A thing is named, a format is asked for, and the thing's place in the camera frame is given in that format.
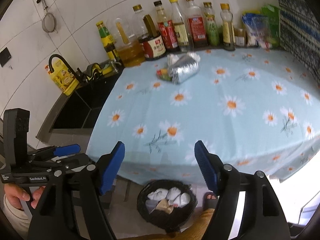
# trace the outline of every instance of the tablecloth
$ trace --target tablecloth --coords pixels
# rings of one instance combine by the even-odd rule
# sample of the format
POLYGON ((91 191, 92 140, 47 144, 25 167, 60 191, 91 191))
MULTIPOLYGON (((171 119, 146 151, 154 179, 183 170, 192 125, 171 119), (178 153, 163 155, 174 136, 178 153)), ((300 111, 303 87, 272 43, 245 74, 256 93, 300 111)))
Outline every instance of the tablecloth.
POLYGON ((177 179, 203 184, 194 157, 202 140, 239 171, 279 179, 320 149, 320 89, 285 51, 200 51, 200 72, 180 85, 156 70, 166 58, 126 68, 93 129, 93 160, 125 144, 119 175, 139 184, 177 179))

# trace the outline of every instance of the yellow oil container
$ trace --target yellow oil container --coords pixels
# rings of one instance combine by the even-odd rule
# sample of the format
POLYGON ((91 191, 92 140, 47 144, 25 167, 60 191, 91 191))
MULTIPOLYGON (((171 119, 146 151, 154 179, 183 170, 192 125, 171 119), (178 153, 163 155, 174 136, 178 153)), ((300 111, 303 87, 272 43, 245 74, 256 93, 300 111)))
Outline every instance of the yellow oil container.
POLYGON ((79 81, 76 77, 68 71, 67 66, 62 62, 61 59, 58 59, 54 64, 52 64, 54 72, 51 73, 48 70, 50 78, 53 82, 61 89, 61 91, 66 95, 69 96, 76 89, 79 81))

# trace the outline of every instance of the black faucet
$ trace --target black faucet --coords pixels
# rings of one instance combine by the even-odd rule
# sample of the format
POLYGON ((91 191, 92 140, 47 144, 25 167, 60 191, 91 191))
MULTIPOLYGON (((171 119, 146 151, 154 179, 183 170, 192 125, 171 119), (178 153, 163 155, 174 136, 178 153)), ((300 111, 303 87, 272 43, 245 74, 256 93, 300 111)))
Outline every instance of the black faucet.
POLYGON ((59 54, 52 54, 49 58, 49 68, 51 73, 54 72, 54 69, 52 67, 52 59, 54 57, 57 57, 59 59, 62 60, 62 62, 67 66, 68 70, 75 76, 75 78, 79 81, 80 84, 84 83, 83 80, 81 79, 80 75, 78 75, 73 69, 72 67, 68 64, 68 62, 63 58, 63 56, 59 55, 59 54))

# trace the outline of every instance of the kitchen sink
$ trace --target kitchen sink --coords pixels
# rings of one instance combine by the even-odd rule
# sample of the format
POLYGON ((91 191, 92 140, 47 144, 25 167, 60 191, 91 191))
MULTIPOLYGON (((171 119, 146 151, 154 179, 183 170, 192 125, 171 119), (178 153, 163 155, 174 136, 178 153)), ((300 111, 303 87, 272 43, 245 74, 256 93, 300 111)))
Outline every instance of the kitchen sink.
POLYGON ((93 128, 121 73, 77 88, 68 98, 52 129, 93 128))

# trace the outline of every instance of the mesh strainer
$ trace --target mesh strainer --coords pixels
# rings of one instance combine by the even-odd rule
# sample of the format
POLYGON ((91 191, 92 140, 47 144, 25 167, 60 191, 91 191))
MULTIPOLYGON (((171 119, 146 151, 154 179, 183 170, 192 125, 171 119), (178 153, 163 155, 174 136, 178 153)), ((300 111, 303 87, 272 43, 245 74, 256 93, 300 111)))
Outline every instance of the mesh strainer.
POLYGON ((55 16, 51 13, 48 12, 48 6, 45 3, 45 0, 42 0, 42 7, 43 10, 45 11, 45 15, 42 19, 42 29, 46 32, 46 33, 52 33, 54 31, 57 31, 57 19, 55 18, 55 16))

